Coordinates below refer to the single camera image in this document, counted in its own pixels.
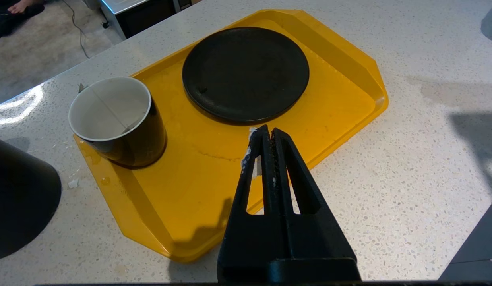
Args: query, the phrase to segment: tray rim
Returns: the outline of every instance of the tray rim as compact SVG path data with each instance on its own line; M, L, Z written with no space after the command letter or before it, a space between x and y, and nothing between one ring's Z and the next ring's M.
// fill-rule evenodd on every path
M256 11L255 13L250 14L236 22L233 22L228 26L223 27L222 29L219 29L217 31L222 31L224 29L230 29L232 27L236 27L237 25L251 18L257 17L261 14L265 14L265 18L269 19L269 14L273 14L273 13L282 13L285 15L293 16L295 20L299 22L299 24L302 23L303 25L308 26L310 29L314 30L320 36L322 36L325 40L328 40L333 45L338 46L338 48L341 49L344 54L355 60L357 63L359 63L359 65L361 65L366 69L366 71L371 76L371 78L373 78L373 81L375 82L376 86L379 87L380 89L380 96L379 99L375 101L375 108L373 112L370 113L368 116L366 116L353 128L349 129L343 136L341 136L336 141L334 141L327 149L325 149L323 152L321 152L312 160L308 161L307 163L308 168L311 169L314 166L316 166L320 161L322 161L324 158L329 156L329 154L331 154L334 150L339 148L343 143L348 141L348 139L350 139L353 135L359 132L359 130L364 128L364 126L368 125L371 121L373 121L373 119L375 119L382 112L384 112L388 107L389 99L384 86L384 82L382 81L382 77L380 75L380 71L378 70L377 63L375 62L375 60L370 56L368 56L367 54L365 54L364 52L362 52L359 48L355 47L353 44L348 42L346 39L342 38L340 35L332 31L329 27L322 24L316 18L313 18L313 16L306 13L305 11L285 10L285 9L263 9L263 10ZM164 58L161 58L160 60L148 65L147 67L144 67L143 69L132 74L131 77L138 78L139 76L148 73L151 69L154 69L161 63L167 62L172 58L177 58L177 56L179 56L181 53L186 52L188 49L192 49L197 43L199 43L205 37L206 36L204 36L200 40L197 40L188 46L183 47L182 49L179 49L178 51L175 51L174 53L168 56L165 56ZM80 139L75 135L74 138L75 141L77 142L77 145L79 145L79 149L83 153L84 152L83 145L85 143L81 143ZM101 180L99 179L101 176L99 176L98 174L99 172L98 170L96 170L97 167L93 167L93 168L90 167L92 165L90 162L91 158L89 156L84 156L84 159L86 160L86 163L89 166L89 169L91 170L91 173L95 178L95 181L97 182L99 189L103 194L103 197L105 198L108 207L110 208L110 211L112 212L112 215L114 216L114 219L117 221L117 225L119 226L119 229L121 230L122 234L124 234L126 237L138 242L139 244L142 244L143 246L146 246L147 248L150 248L160 253L165 257L168 257L169 259L173 259L177 262L182 262L182 263L189 263L195 261L196 259L206 254L206 252L214 248L221 241L225 231L224 229L217 232L209 240L207 240L206 243L202 244L200 247L193 248L194 251L190 255L178 255L178 253L169 252L163 246L163 244L159 242L158 239L156 239L155 235L152 233L149 227L146 226L144 219L138 213L137 206L135 206L133 202L127 198L128 195L126 195L126 191L122 191L122 192L111 191L114 188L121 188L122 190L124 190L124 186L122 186L122 184L120 183L111 186L101 182ZM113 179L120 182L115 172L113 172L113 175L115 176L115 178ZM117 196L118 193L124 194L124 196L122 197ZM262 201L259 201L253 204L253 206L251 206L248 211L257 212L261 208L262 208ZM124 215L122 214L125 209L129 210L128 213L130 217L128 218L124 218Z

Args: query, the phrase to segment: plastic tray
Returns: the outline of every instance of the plastic tray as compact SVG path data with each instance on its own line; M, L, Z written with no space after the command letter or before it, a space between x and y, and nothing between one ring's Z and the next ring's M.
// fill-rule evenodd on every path
M225 29L230 27L278 31L308 58L306 91L267 124L290 134L309 168L387 108L375 61L306 12L261 10ZM124 235L179 262L194 261L221 241L250 127L260 125L227 125L193 107L184 93L181 70L195 44L133 74L149 87L167 130L167 147L159 161L129 170L75 138ZM257 177L248 212L261 208Z

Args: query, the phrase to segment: white quartz countertop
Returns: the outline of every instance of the white quartz countertop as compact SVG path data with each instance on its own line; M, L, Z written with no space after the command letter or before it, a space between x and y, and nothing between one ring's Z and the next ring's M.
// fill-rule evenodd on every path
M492 202L492 0L203 0L0 105L0 139L52 164L60 206L0 286L216 281L124 237L75 146L79 84L128 76L265 8L302 9L372 56L387 111L312 170L364 280L437 279ZM68 182L79 179L77 188Z

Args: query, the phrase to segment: cable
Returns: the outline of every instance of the cable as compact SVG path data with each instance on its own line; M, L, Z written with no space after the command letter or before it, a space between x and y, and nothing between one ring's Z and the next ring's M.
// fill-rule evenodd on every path
M82 47L82 51L84 51L85 56L87 58L90 58L90 56L87 55L84 46L82 45L82 34L84 33L84 31L82 31L82 29L80 29L80 27L78 27L77 24L75 24L75 11L66 1L62 0L62 2L64 2L64 4L66 4L66 6L68 6L71 9L71 12L73 13L73 15L71 16L71 22L73 22L73 26L75 26L77 29L80 30L80 47Z

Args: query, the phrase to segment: mug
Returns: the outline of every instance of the mug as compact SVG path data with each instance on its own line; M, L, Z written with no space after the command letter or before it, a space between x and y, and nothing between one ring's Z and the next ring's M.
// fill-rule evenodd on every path
M108 78L73 100L70 128L102 156L141 167L161 157L166 132L149 89L131 77Z

